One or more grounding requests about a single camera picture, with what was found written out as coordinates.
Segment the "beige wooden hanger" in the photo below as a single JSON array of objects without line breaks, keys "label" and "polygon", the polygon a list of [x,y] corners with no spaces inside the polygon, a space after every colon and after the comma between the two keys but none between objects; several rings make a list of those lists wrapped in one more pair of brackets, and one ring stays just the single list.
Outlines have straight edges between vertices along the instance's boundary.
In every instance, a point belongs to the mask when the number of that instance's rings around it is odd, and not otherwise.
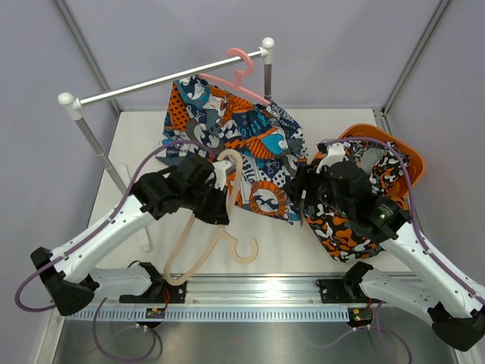
[{"label": "beige wooden hanger", "polygon": [[250,241],[251,252],[247,257],[242,257],[237,252],[238,240],[225,231],[225,227],[229,225],[229,217],[235,207],[235,201],[239,193],[239,187],[242,180],[243,159],[242,156],[233,149],[224,150],[218,157],[214,164],[214,174],[216,181],[214,187],[219,192],[229,193],[229,196],[221,197],[217,202],[210,206],[210,213],[216,218],[215,222],[217,230],[208,244],[205,251],[200,255],[194,265],[184,274],[178,278],[171,276],[172,265],[183,248],[187,237],[196,220],[196,214],[192,213],[185,228],[182,231],[174,249],[169,258],[165,262],[163,270],[163,278],[173,287],[177,287],[186,283],[204,264],[207,258],[211,255],[214,248],[220,239],[227,240],[231,244],[233,260],[239,264],[248,265],[253,262],[258,255],[258,243],[256,239]]}]

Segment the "orange black camouflage shorts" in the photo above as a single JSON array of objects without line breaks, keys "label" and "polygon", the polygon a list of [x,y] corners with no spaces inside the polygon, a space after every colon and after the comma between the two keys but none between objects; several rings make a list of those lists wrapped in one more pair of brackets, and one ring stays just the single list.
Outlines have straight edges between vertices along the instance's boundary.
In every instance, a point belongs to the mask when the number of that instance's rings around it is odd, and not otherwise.
[{"label": "orange black camouflage shorts", "polygon": [[348,140],[348,161],[328,167],[329,207],[302,209],[306,222],[329,255],[340,262],[374,257],[382,242],[410,221],[408,204],[390,190],[405,176],[411,158],[393,142]]}]

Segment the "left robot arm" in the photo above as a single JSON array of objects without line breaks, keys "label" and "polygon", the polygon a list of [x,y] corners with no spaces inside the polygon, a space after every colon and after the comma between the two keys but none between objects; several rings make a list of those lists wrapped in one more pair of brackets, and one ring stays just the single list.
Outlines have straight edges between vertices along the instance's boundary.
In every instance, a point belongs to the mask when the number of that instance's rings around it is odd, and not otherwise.
[{"label": "left robot arm", "polygon": [[207,224],[227,225],[227,176],[236,165],[186,157],[180,165],[141,176],[128,195],[104,218],[62,246],[36,249],[30,256],[62,316],[95,300],[118,297],[122,303],[153,303],[165,279],[150,262],[128,268],[97,268],[111,251],[165,215],[188,209]]}]

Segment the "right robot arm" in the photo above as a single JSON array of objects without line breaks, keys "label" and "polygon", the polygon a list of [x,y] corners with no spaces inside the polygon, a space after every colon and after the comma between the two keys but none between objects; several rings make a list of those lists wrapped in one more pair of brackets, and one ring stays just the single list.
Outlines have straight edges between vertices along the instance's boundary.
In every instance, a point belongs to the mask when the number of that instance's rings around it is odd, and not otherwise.
[{"label": "right robot arm", "polygon": [[375,196],[366,173],[353,162],[322,169],[298,168],[283,187],[309,207],[320,202],[348,220],[352,230],[382,246],[426,286],[408,284],[364,262],[346,273],[343,292],[396,306],[427,323],[443,342],[462,352],[484,336],[484,287],[447,259],[414,225],[411,215],[386,196]]}]

